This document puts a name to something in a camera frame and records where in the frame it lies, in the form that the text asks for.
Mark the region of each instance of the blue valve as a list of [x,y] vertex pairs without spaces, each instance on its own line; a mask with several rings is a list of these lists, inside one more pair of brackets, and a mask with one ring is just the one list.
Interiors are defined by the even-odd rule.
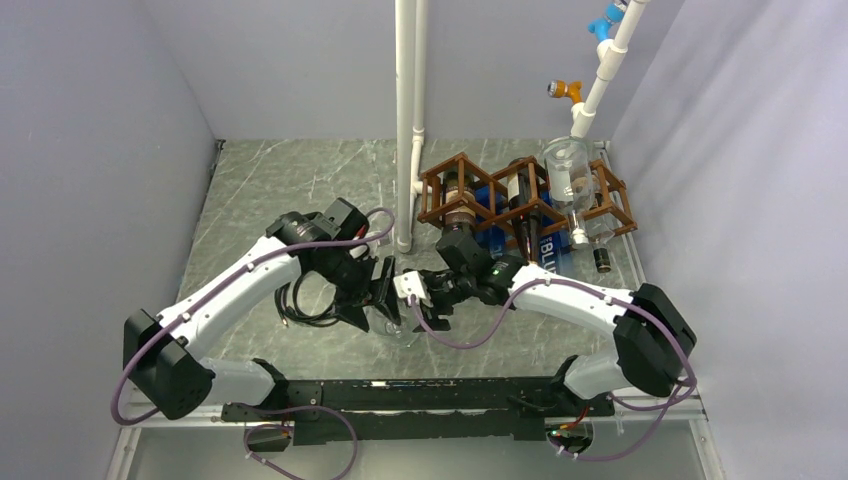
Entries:
[[624,8],[626,7],[627,3],[621,0],[610,3],[604,11],[604,16],[589,24],[589,33],[595,34],[598,43],[609,39],[609,29],[624,18]]

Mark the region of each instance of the orange valve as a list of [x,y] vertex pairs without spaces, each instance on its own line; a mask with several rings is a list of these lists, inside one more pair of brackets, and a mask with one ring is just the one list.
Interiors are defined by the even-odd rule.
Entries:
[[552,98],[568,97],[573,103],[580,103],[583,98],[580,96],[580,88],[583,86],[581,82],[572,82],[566,84],[562,80],[554,80],[548,85],[548,95]]

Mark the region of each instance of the white pvc pipe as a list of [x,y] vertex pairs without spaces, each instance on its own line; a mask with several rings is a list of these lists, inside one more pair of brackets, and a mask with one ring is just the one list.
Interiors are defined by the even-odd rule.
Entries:
[[395,75],[397,78],[397,225],[401,253],[412,249],[410,207],[412,108],[414,95],[415,0],[395,0]]
[[424,135],[424,78],[427,69],[427,4],[418,0],[415,5],[415,117],[414,135]]
[[418,179],[421,150],[424,148],[424,93],[427,69],[427,10],[428,0],[415,2],[415,105],[412,121],[412,158],[410,159],[409,218],[410,230],[415,223],[415,197],[424,188]]
[[586,101],[582,104],[575,105],[573,109],[574,124],[571,126],[571,135],[584,138],[589,133],[589,127],[595,120],[595,113],[598,110],[598,105],[601,103],[604,93],[607,90],[609,82],[615,78],[618,73],[618,68],[627,54],[627,46],[630,43],[630,38],[636,30],[636,25],[639,19],[642,18],[642,12],[645,10],[645,5],[650,0],[633,0],[627,6],[624,12],[624,18],[615,32],[613,40],[605,40],[598,46],[598,54],[602,56],[601,64],[598,66],[595,82],[592,84],[592,89],[589,90],[589,95]]
[[621,19],[621,25],[618,26],[618,31],[615,32],[614,44],[618,48],[627,48],[630,43],[630,37],[636,30],[636,25],[639,19],[642,18],[642,12],[645,11],[645,6],[651,0],[634,0],[627,5],[627,10],[624,12],[624,18]]

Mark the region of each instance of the clear glass bottle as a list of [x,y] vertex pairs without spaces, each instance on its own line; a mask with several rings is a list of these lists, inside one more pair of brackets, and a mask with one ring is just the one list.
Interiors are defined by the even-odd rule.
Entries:
[[368,319],[371,332],[387,337],[388,341],[399,347],[409,347],[421,336],[420,333],[414,331],[415,327],[418,326],[418,321],[415,319],[412,310],[401,300],[398,300],[398,310],[400,311],[400,325],[396,325],[376,308],[366,308],[365,317]]
[[542,152],[548,171],[552,206],[568,219],[571,246],[590,246],[583,214],[592,206],[594,185],[589,168],[591,145],[577,137],[551,141]]

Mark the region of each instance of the blue box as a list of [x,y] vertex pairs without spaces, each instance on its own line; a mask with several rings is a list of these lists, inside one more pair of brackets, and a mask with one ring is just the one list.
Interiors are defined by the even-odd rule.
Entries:
[[[506,205],[506,198],[500,193],[495,192],[496,205],[498,205],[495,213],[503,213],[503,205]],[[541,194],[542,200],[550,205],[550,196],[548,192]],[[474,192],[475,200],[482,205],[489,204],[489,187],[483,187]],[[477,217],[477,222],[483,221],[482,217]],[[552,222],[543,216],[543,227],[550,226]],[[507,250],[506,241],[507,235],[500,227],[494,226],[486,231],[478,232],[474,235],[477,244],[487,249],[489,254],[497,258],[505,253],[510,253],[520,256],[517,248]],[[549,272],[562,275],[563,277],[574,277],[574,259],[570,255],[568,242],[568,234],[562,230],[546,235],[539,240],[539,250],[541,254],[542,266]]]

